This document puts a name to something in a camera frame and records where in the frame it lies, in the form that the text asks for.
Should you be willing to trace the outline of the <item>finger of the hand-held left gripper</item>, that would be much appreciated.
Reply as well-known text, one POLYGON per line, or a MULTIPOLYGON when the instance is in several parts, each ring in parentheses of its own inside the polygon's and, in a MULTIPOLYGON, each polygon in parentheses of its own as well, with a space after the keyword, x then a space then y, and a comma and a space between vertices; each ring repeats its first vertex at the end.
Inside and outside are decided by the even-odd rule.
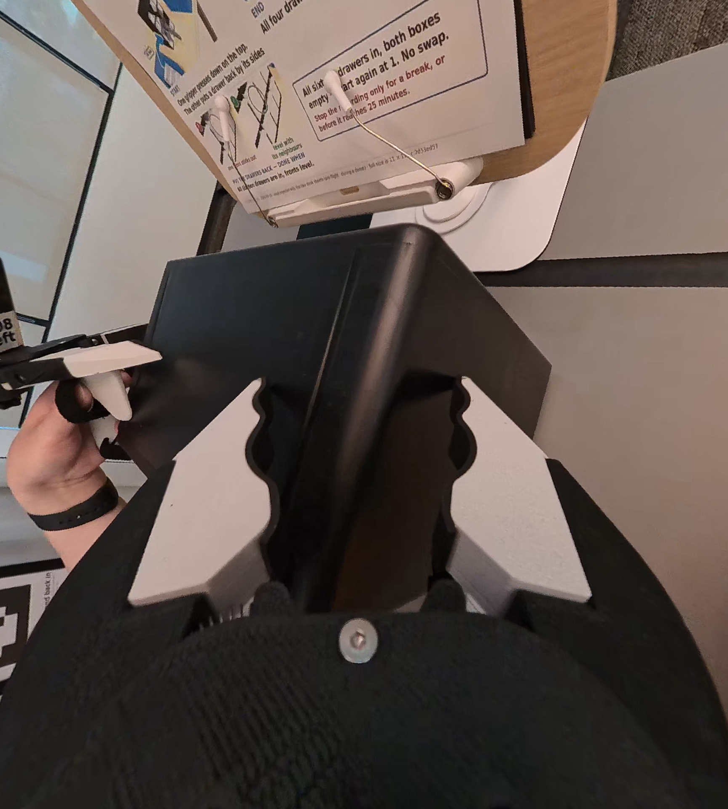
POLYGON ((158 362, 162 355, 133 340, 76 347, 59 352, 64 372, 59 380, 85 379, 158 362))
POLYGON ((115 345, 125 341, 133 341, 139 345, 143 345, 145 343, 147 328, 147 324, 136 324, 101 332, 94 335, 94 345, 115 345))

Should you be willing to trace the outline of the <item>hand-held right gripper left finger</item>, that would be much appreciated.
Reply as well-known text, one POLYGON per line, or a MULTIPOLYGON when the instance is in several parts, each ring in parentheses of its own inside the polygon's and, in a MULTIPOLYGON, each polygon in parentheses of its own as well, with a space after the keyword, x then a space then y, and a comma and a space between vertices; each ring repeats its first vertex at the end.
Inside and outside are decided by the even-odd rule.
POLYGON ((252 455, 265 391, 265 379, 255 379, 176 454, 132 606, 204 595, 214 608, 245 608, 269 580, 262 543, 276 526, 279 495, 252 455))

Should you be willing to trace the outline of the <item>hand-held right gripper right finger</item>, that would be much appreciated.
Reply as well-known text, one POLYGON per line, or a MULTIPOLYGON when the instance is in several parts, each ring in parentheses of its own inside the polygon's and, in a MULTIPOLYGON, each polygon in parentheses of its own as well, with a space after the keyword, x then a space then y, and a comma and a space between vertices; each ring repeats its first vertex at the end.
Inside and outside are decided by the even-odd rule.
POLYGON ((548 457, 471 379, 462 419, 473 459, 453 483, 448 563, 469 611, 505 611, 517 592, 587 603, 591 589, 548 457))

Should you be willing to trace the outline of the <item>black drawer cabinet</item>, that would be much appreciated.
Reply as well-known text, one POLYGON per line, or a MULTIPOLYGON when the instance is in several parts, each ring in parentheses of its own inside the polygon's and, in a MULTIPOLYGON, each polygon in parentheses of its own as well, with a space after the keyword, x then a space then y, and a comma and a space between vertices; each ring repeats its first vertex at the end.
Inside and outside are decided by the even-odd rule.
POLYGON ((529 437, 551 364, 433 230, 402 224, 168 264, 119 441, 151 477, 264 378, 262 543, 303 612, 386 612, 443 573, 471 379, 529 437))

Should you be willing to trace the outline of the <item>person's left forearm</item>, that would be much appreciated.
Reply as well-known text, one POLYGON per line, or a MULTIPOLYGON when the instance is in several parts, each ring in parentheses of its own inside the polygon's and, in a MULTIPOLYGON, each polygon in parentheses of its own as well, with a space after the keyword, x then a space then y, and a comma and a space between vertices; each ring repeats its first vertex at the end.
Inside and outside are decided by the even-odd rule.
POLYGON ((119 498, 114 509, 91 522, 75 528, 43 531, 66 571, 71 571, 78 564, 125 507, 126 501, 119 498))

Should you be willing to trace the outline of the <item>person's left hand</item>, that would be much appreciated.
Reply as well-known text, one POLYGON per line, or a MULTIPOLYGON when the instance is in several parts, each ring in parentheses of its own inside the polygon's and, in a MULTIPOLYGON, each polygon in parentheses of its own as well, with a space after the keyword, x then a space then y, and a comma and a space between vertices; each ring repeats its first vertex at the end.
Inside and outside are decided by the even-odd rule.
POLYGON ((28 514, 68 511, 107 483, 103 458, 86 424, 59 411, 52 383, 36 400, 8 451, 6 480, 28 514))

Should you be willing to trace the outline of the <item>black wristband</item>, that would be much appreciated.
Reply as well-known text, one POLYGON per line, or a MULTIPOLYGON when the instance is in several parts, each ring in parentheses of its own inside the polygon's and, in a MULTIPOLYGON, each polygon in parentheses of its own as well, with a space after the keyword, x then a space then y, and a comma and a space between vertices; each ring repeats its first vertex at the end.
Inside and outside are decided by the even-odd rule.
POLYGON ((67 531, 88 523, 114 511, 119 504, 119 495, 110 479, 106 479, 91 497, 64 511, 50 514, 27 515, 44 532, 67 531))

